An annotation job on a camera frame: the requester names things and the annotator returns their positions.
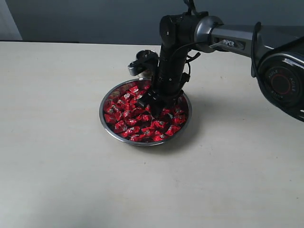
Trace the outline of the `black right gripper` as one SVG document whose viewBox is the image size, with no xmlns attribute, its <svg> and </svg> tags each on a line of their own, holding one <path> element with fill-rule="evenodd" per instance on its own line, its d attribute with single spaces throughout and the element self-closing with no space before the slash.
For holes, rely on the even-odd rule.
<svg viewBox="0 0 304 228">
<path fill-rule="evenodd" d="M 152 116 L 158 118 L 166 105 L 172 105 L 181 94 L 184 83 L 182 73 L 186 64 L 189 45 L 161 46 L 159 65 L 150 91 L 137 99 L 137 106 L 145 109 L 152 105 Z"/>
</svg>

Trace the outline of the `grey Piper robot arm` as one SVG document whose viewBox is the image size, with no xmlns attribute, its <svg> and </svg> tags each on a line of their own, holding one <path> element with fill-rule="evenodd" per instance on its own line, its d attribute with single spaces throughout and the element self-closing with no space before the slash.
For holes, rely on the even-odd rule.
<svg viewBox="0 0 304 228">
<path fill-rule="evenodd" d="M 138 100 L 157 117 L 176 103 L 189 81 L 184 66 L 196 50 L 250 58 L 263 96 L 285 114 L 304 119 L 304 29 L 301 26 L 225 25 L 215 16 L 172 15 L 160 21 L 161 51 L 150 89 Z"/>
</svg>

